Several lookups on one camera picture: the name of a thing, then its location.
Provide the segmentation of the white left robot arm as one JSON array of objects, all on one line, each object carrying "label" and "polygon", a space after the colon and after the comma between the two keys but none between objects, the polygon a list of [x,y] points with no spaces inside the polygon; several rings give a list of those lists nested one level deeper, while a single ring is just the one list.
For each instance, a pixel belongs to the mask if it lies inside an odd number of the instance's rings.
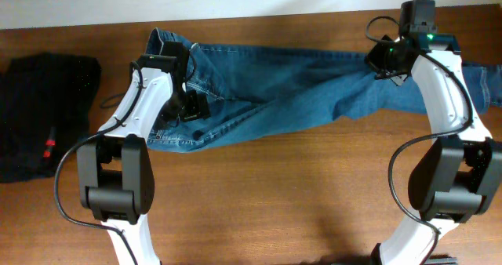
[{"label": "white left robot arm", "polygon": [[80,201],[109,233],[120,264],[161,262],[147,218],[155,195],[147,138],[157,120],[179,124],[210,116],[206,97],[186,87],[194,63],[180,42],[133,61],[114,114],[76,151]]}]

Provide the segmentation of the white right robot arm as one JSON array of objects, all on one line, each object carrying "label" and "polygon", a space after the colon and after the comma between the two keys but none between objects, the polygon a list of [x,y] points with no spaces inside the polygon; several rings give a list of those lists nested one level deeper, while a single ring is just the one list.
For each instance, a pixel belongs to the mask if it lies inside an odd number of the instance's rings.
[{"label": "white right robot arm", "polygon": [[[373,249],[372,264],[455,264],[453,257],[434,258],[438,241],[471,217],[489,208],[501,184],[501,144],[483,125],[467,90],[457,39],[439,34],[435,1],[402,3],[398,37],[376,39],[365,62],[376,79],[418,85],[431,134],[409,140],[391,156],[387,180],[405,216],[393,234]],[[432,145],[411,172],[407,209],[395,191],[397,157],[421,141]]]}]

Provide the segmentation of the blue denim jeans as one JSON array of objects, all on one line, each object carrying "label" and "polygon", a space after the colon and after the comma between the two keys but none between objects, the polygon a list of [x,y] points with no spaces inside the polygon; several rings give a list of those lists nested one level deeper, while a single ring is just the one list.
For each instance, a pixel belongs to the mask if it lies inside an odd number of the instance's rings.
[{"label": "blue denim jeans", "polygon": [[170,42],[191,51],[187,87],[207,98],[210,116],[157,124],[147,139],[155,151],[201,151],[343,116],[363,118],[380,109],[426,111],[413,81],[377,81],[363,53],[195,43],[158,28],[150,33],[146,51],[158,54]]}]

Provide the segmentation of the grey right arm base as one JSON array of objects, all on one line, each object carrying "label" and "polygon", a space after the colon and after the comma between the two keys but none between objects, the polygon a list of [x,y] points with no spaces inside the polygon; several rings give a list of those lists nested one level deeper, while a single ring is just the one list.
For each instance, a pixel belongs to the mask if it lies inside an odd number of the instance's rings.
[{"label": "grey right arm base", "polygon": [[[374,265],[374,262],[369,256],[356,256],[346,259],[338,259],[335,261],[328,261],[329,265]],[[458,265],[458,259],[455,257],[433,257],[427,260],[425,265]]]}]

